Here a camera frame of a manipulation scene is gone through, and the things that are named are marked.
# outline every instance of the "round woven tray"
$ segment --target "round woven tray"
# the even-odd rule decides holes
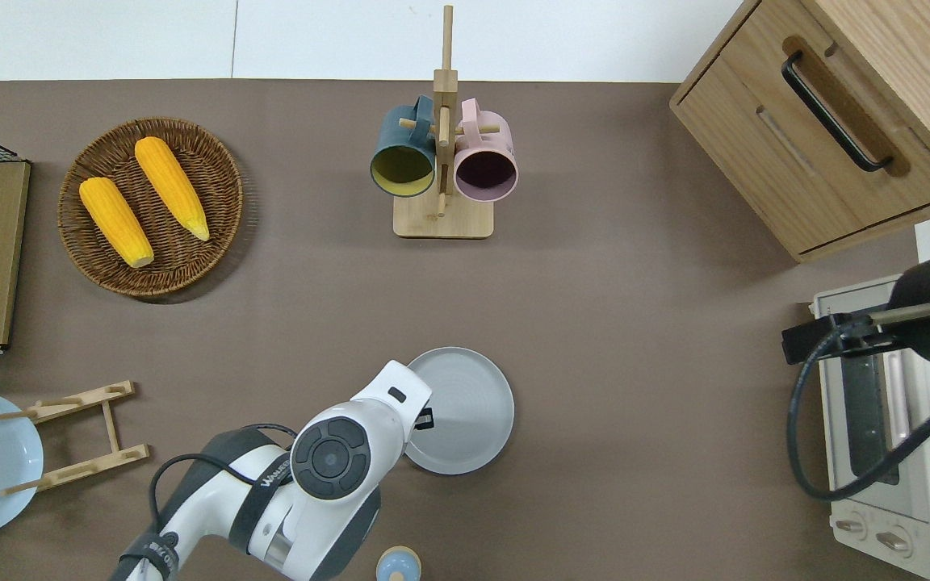
[[[171,216],[136,161],[134,147],[157,136],[192,182],[207,214],[210,240],[200,241]],[[78,187],[92,177],[110,178],[124,194],[153,247],[153,261],[125,264],[82,205]],[[136,119],[89,144],[70,166],[60,189],[58,225],[70,260],[96,284],[132,297],[180,290],[210,271],[232,245],[243,212],[243,181],[228,149],[206,129],[180,119]]]

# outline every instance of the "wooden stand base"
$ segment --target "wooden stand base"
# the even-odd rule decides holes
[[[439,180],[414,198],[394,199],[394,234],[401,238],[483,239],[494,234],[493,203],[473,202],[455,191],[437,216]]]
[[[114,424],[114,412],[110,408],[110,402],[133,393],[136,393],[136,390],[134,390],[132,382],[119,382],[70,397],[36,401],[34,405],[23,409],[21,412],[0,413],[0,420],[28,418],[31,422],[40,424],[41,422],[59,418],[59,416],[66,416],[68,413],[79,412],[82,409],[99,405],[103,408],[103,416],[107,420],[107,439],[110,441],[110,448],[113,451],[91,460],[45,472],[45,474],[41,475],[41,478],[10,486],[10,488],[3,489],[1,494],[5,496],[29,488],[37,488],[41,491],[67,482],[73,482],[75,479],[89,477],[89,475],[98,474],[101,471],[110,470],[110,468],[124,466],[124,464],[135,460],[149,458],[148,445],[134,445],[132,448],[121,449],[117,439],[117,426]]]

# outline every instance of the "wooden mug tree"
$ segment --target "wooden mug tree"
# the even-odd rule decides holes
[[[454,7],[443,7],[443,63],[433,71],[433,119],[436,139],[436,177],[424,194],[394,198],[394,233],[402,238],[488,238],[494,234],[493,203],[473,202],[454,184],[455,133],[458,125],[458,71],[450,68]],[[414,122],[402,119],[401,125]],[[481,127],[480,132],[497,132]]]

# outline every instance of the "yellow corn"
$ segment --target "yellow corn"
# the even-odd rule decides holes
[[[153,261],[153,248],[114,182],[107,178],[89,178],[77,191],[99,231],[129,267],[140,268]]]
[[[200,240],[210,239],[199,196],[167,143],[160,137],[143,137],[136,142],[136,159],[178,224]]]

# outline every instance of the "oven door handle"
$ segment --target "oven door handle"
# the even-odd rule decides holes
[[[889,404],[889,426],[894,448],[911,433],[911,413],[907,405],[907,368],[903,359],[904,350],[882,354],[885,371],[885,395]]]

